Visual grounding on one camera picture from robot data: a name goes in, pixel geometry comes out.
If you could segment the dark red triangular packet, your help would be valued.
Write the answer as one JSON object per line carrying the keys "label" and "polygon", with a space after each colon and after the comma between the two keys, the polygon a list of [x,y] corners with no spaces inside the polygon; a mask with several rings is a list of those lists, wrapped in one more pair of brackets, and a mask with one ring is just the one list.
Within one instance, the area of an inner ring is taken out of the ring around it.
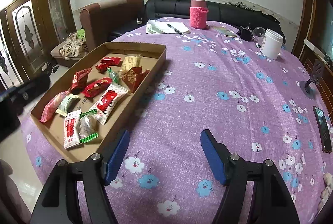
{"label": "dark red triangular packet", "polygon": [[142,71],[142,66],[132,67],[126,74],[122,77],[123,82],[129,88],[129,90],[134,93],[144,78],[149,74],[149,70]]}

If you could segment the red candy wrapper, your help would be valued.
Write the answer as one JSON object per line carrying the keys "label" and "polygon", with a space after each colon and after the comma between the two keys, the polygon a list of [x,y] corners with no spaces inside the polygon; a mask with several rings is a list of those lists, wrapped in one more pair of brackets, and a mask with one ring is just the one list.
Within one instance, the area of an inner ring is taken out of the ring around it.
{"label": "red candy wrapper", "polygon": [[104,63],[108,66],[118,66],[121,62],[120,57],[103,57],[101,63]]}

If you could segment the purple floral tablecloth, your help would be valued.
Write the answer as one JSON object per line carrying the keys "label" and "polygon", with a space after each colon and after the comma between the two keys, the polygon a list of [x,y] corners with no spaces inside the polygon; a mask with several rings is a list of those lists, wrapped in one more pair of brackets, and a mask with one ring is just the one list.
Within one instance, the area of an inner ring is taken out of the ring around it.
{"label": "purple floral tablecloth", "polygon": [[131,137],[116,179],[106,188],[120,223],[211,223],[225,188],[200,145],[209,129],[242,158],[274,161],[301,223],[319,216],[324,174],[313,107],[300,89],[308,73],[286,50],[267,58],[251,42],[229,39],[210,22],[187,35],[152,35],[144,28],[117,39],[161,44],[166,61],[130,113]]}

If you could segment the pink snack packet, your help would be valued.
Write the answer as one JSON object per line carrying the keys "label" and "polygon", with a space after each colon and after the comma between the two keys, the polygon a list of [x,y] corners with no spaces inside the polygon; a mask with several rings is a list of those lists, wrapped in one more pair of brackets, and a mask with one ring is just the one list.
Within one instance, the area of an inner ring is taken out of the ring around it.
{"label": "pink snack packet", "polygon": [[43,113],[40,119],[41,123],[46,123],[49,121],[52,116],[54,115],[55,111],[58,109],[60,103],[63,101],[63,99],[70,93],[69,90],[65,92],[60,92],[57,95],[54,96],[53,99],[51,99],[48,104],[44,107]]}

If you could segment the white notebook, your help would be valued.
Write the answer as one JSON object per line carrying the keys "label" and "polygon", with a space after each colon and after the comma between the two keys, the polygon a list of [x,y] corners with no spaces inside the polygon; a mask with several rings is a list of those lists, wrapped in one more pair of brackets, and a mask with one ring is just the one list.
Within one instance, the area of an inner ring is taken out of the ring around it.
{"label": "white notebook", "polygon": [[159,20],[148,20],[146,23],[146,34],[177,34],[174,30],[167,26],[167,23],[180,30],[183,34],[190,33],[190,30],[182,22],[162,22]]}

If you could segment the shallow cardboard box tray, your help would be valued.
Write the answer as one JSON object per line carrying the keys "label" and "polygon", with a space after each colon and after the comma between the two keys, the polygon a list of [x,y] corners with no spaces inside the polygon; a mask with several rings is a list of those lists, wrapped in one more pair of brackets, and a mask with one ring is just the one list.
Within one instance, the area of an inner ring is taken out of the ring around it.
{"label": "shallow cardboard box tray", "polygon": [[[165,45],[141,42],[106,42],[80,59],[60,77],[35,105],[30,117],[41,131],[42,136],[61,154],[62,158],[70,163],[85,160],[92,153],[105,148],[109,142],[115,139],[116,133],[125,127],[128,117],[139,102],[140,97],[163,66],[166,54]],[[124,62],[126,56],[129,55],[139,57],[138,73],[131,72],[126,75],[126,80],[120,80],[118,84],[112,82],[108,86],[97,87],[98,93],[94,97],[85,97],[80,94],[78,100],[70,102],[69,111],[97,111],[95,119],[99,136],[87,143],[65,148],[64,140],[75,130],[73,123],[66,122],[64,116],[59,113],[55,113],[49,121],[41,122],[44,107],[55,95],[65,92],[71,87],[73,77],[78,71],[90,71],[84,87],[91,88],[98,81],[109,77],[107,72],[101,73],[96,68],[104,57],[119,57]]]}

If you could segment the small black cup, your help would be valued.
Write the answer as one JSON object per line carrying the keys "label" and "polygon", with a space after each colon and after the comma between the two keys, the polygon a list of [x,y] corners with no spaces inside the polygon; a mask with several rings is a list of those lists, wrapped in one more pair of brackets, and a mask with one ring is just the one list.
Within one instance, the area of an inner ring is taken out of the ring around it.
{"label": "small black cup", "polygon": [[252,30],[249,26],[240,27],[236,34],[244,41],[252,41]]}

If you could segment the black smartphone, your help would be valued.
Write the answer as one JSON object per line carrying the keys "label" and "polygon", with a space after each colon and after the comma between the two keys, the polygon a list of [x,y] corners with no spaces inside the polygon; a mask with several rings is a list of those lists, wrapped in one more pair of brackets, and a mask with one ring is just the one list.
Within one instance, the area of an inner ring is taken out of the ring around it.
{"label": "black smartphone", "polygon": [[313,106],[313,112],[319,129],[322,151],[324,153],[332,153],[331,138],[324,112],[316,106]]}

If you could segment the pink sleeved thermos bottle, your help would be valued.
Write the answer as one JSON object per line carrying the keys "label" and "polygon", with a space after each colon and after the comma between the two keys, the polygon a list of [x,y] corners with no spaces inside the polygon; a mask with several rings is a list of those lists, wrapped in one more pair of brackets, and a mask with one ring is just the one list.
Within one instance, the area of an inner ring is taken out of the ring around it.
{"label": "pink sleeved thermos bottle", "polygon": [[208,8],[205,0],[191,0],[190,26],[204,30],[207,26]]}

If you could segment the wooden glass double door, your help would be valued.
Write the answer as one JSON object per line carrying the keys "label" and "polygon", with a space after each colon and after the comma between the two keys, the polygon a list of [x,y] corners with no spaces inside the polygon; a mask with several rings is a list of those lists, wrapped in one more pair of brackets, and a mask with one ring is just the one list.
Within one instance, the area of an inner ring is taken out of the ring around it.
{"label": "wooden glass double door", "polygon": [[1,89],[44,71],[75,30],[70,0],[1,0]]}

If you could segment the yellow biscuit packet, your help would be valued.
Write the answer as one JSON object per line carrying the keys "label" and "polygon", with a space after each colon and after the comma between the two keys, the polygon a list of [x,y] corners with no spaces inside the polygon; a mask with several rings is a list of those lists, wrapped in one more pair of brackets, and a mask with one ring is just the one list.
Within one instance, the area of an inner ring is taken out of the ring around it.
{"label": "yellow biscuit packet", "polygon": [[119,73],[121,75],[126,74],[131,68],[138,67],[140,62],[139,54],[129,54],[126,55],[122,61],[122,65],[120,67]]}

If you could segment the white plastic jar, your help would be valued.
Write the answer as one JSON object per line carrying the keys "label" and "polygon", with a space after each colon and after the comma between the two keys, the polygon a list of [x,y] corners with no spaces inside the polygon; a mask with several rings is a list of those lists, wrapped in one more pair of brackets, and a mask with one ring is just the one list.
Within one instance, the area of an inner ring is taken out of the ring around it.
{"label": "white plastic jar", "polygon": [[264,56],[276,60],[282,44],[283,36],[271,29],[267,29],[263,36],[260,50]]}

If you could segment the colourful booklet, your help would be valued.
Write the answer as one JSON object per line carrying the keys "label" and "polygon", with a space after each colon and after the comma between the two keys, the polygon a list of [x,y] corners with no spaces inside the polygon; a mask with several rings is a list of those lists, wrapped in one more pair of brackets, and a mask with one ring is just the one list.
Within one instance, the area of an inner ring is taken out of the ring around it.
{"label": "colourful booklet", "polygon": [[224,27],[212,27],[216,32],[218,32],[221,35],[224,35],[225,37],[237,37],[238,35],[234,33],[233,31],[224,28]]}

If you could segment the small white red sachet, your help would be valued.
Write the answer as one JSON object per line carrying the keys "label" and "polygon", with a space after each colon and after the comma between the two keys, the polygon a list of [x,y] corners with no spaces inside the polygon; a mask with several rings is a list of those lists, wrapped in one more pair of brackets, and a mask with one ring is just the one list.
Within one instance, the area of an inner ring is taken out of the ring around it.
{"label": "small white red sachet", "polygon": [[64,119],[64,148],[69,149],[71,147],[80,144],[80,137],[78,134],[78,125],[80,122],[81,110],[72,111],[67,114]]}

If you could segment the black phone stand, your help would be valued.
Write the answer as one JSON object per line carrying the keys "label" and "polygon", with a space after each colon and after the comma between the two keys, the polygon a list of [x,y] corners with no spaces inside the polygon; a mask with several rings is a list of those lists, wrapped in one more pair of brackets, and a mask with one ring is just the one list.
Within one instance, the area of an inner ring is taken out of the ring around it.
{"label": "black phone stand", "polygon": [[318,85],[319,79],[323,76],[323,72],[324,72],[324,64],[321,62],[321,60],[316,59],[314,61],[310,78],[307,81],[300,81],[300,88],[307,98],[314,99],[314,91],[310,87],[310,84],[314,83]]}

